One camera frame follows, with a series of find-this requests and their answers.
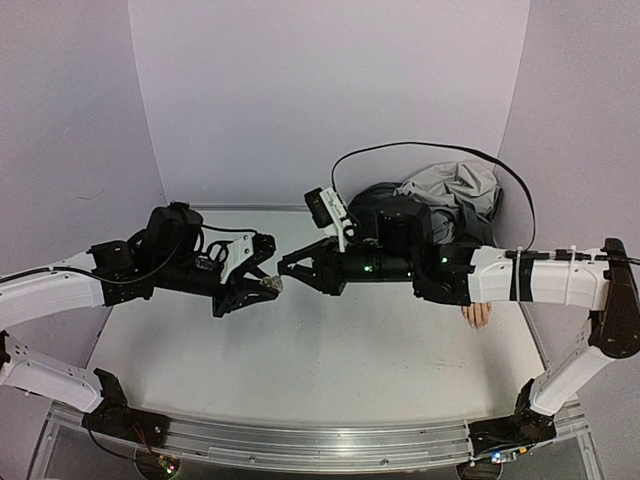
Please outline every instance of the gray fabric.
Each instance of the gray fabric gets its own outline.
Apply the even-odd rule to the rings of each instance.
[[[490,245],[500,190],[490,169],[467,161],[432,165],[403,183],[396,195],[429,205],[435,243],[451,243],[463,231]]]

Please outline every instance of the lavender wall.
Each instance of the lavender wall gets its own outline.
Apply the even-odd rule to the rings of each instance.
[[[128,237],[165,202],[127,2],[0,2],[0,272]],[[11,333],[83,365],[106,310]],[[49,402],[0,387],[0,475],[24,478]]]
[[[501,156],[527,181],[539,248],[622,238],[640,255],[640,3],[534,1]],[[526,244],[524,197],[505,178],[499,240]],[[552,357],[585,312],[531,308]],[[607,478],[640,477],[640,357],[580,391]]]
[[[498,153],[529,0],[130,0],[167,194],[303,205],[337,158],[430,139]],[[337,172],[349,197],[465,154],[397,148]]]

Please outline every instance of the metal frame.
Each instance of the metal frame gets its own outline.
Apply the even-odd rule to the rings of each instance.
[[[60,428],[84,431],[82,414],[54,403],[30,479],[42,479]],[[602,478],[586,418],[577,400],[556,415],[557,439],[577,437],[589,480]],[[113,437],[103,441],[137,445]],[[591,452],[585,457],[585,449]],[[399,472],[453,466],[471,458],[466,421],[388,427],[256,426],[172,417],[158,453],[225,467],[302,473]]]

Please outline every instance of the white tabletop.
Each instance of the white tabletop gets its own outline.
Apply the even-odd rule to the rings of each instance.
[[[205,222],[276,237],[263,264],[322,237],[308,213],[204,211]],[[223,238],[206,232],[207,242]],[[473,331],[458,307],[406,284],[347,285],[324,296],[285,278],[269,303],[211,316],[207,298],[156,290],[114,308],[90,361],[136,407],[252,423],[389,424],[512,412],[543,371],[515,303]]]

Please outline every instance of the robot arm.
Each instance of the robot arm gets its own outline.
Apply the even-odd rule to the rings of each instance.
[[[319,198],[307,202],[316,223],[334,208],[322,201],[331,195]],[[345,240],[341,249],[339,238],[325,238],[283,257],[278,270],[330,295],[340,295],[349,282],[404,281],[416,297],[445,305],[506,300],[587,308],[575,341],[523,387],[515,413],[470,425],[477,458],[498,453],[500,459],[505,450],[517,454],[554,438],[553,416],[565,401],[606,365],[640,351],[640,303],[624,245],[607,239],[604,248],[585,252],[434,245],[423,209],[408,197],[385,200],[377,211],[377,239]],[[300,265],[309,259],[311,267]]]
[[[278,297],[279,277],[259,267],[275,253],[272,236],[247,230],[205,250],[202,228],[207,227],[199,213],[172,203],[156,208],[147,228],[128,241],[95,245],[57,264],[0,277],[0,385],[71,405],[85,412],[94,431],[138,441],[131,429],[135,423],[150,445],[160,445],[166,417],[129,408],[115,376],[67,365],[5,330],[74,308],[148,300],[156,287],[211,297],[214,317]],[[218,254],[211,258],[216,246]]]

